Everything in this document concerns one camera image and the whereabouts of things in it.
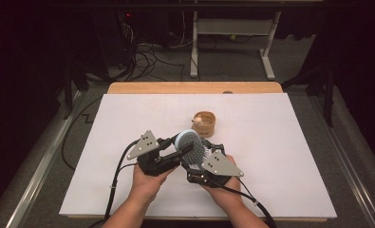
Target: hand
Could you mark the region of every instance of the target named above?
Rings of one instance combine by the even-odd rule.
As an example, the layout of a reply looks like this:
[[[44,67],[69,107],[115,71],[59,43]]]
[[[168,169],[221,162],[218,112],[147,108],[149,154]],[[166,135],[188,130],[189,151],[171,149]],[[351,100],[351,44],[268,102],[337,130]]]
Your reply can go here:
[[[133,184],[128,198],[136,200],[143,205],[149,205],[155,199],[167,176],[175,169],[168,170],[157,177],[152,177],[145,175],[140,166],[136,164],[134,166]]]
[[[226,157],[235,164],[234,158],[232,156],[227,155]],[[243,199],[238,194],[231,193],[222,188],[212,188],[204,185],[201,186],[211,195],[214,202],[224,211],[228,208],[232,209],[244,206]],[[240,182],[235,177],[231,177],[231,179],[225,184],[225,186],[240,192]]]

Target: white board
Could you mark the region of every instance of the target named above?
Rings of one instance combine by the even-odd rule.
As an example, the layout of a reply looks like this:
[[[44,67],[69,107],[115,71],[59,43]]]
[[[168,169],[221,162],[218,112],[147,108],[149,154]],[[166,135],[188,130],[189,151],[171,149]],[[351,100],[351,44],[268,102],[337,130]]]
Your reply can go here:
[[[274,218],[336,218],[326,186],[309,151],[287,94],[106,94],[66,192],[60,214],[104,215],[110,184],[125,147],[150,129],[171,138],[191,127],[194,114],[211,111],[216,131],[245,173],[242,178]],[[164,154],[175,152],[170,146]],[[123,164],[136,160],[124,160]],[[112,213],[126,199],[132,166],[119,174]],[[261,211],[245,200],[258,216]],[[180,166],[161,187],[147,217],[224,218]]]

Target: robotic hand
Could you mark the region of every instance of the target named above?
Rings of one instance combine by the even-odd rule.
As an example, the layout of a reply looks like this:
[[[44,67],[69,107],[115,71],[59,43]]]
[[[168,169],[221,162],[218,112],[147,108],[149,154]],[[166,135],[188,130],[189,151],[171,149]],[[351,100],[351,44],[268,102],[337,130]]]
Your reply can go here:
[[[162,157],[159,152],[171,144],[176,152]],[[187,171],[187,181],[210,187],[223,186],[231,177],[243,177],[243,172],[226,158],[223,144],[202,139],[187,129],[168,139],[157,139],[151,131],[141,136],[128,160],[137,158],[145,175],[158,176],[176,166]]]

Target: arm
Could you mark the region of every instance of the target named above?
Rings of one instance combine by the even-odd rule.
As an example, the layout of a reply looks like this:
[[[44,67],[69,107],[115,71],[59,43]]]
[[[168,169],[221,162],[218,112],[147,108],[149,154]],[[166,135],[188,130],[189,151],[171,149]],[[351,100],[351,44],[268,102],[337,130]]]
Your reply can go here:
[[[228,156],[228,159],[235,163],[232,156]],[[236,178],[231,178],[225,186],[240,191],[240,182]],[[243,203],[240,195],[221,188],[202,187],[207,190],[214,202],[228,215],[234,228],[268,227],[264,221]]]
[[[139,165],[134,166],[133,185],[125,202],[104,224],[104,228],[138,228],[141,227],[143,218],[149,204],[155,199],[160,186],[166,181],[167,176],[175,169],[171,169],[157,177],[143,174]]]

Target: gray floor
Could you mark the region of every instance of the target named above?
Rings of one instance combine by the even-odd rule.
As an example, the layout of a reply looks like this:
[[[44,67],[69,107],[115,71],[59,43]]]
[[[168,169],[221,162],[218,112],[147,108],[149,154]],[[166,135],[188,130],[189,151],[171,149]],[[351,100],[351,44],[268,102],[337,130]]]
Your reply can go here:
[[[272,44],[270,59],[276,81],[282,83],[294,77],[300,70],[313,38],[295,41],[292,38],[275,40]],[[267,81],[261,60],[257,54],[264,47],[266,39],[253,38],[247,43],[236,44],[218,41],[212,50],[201,49],[198,55],[199,77],[201,81]],[[202,38],[202,48],[212,48],[214,42]],[[149,47],[140,47],[140,51]],[[189,77],[190,49],[155,47],[157,58],[173,65],[185,65],[182,81],[197,81]],[[139,66],[148,62],[142,58]],[[150,75],[138,81],[180,81],[181,66],[170,66],[156,62]],[[293,108],[305,133],[311,153],[316,160],[322,178],[329,190],[330,197],[337,211],[338,218],[323,223],[278,221],[279,227],[375,227],[375,157],[360,134],[356,123],[346,109],[345,102],[334,91],[333,128],[326,127],[320,118],[319,101],[322,97],[308,97],[305,86],[295,85],[287,89]],[[107,85],[93,84],[80,97],[81,110],[96,98],[102,96]],[[93,120],[99,102],[85,110],[89,119]],[[62,117],[65,108],[62,105],[56,118],[51,122],[44,135],[35,144],[27,159],[12,180],[4,196],[0,199],[0,227],[6,227],[20,198],[27,189],[29,181],[38,167],[46,151],[51,148],[57,138],[60,126],[65,123]],[[72,126],[66,138],[65,154],[68,162],[76,166],[82,153],[91,123],[85,122],[81,116]],[[29,205],[28,212],[21,222],[23,227],[88,227],[96,218],[74,219],[58,215],[66,189],[72,178],[73,171],[65,166],[61,159],[60,148],[53,158],[49,172],[41,189]],[[227,223],[197,222],[153,222],[147,221],[144,227],[228,227]]]

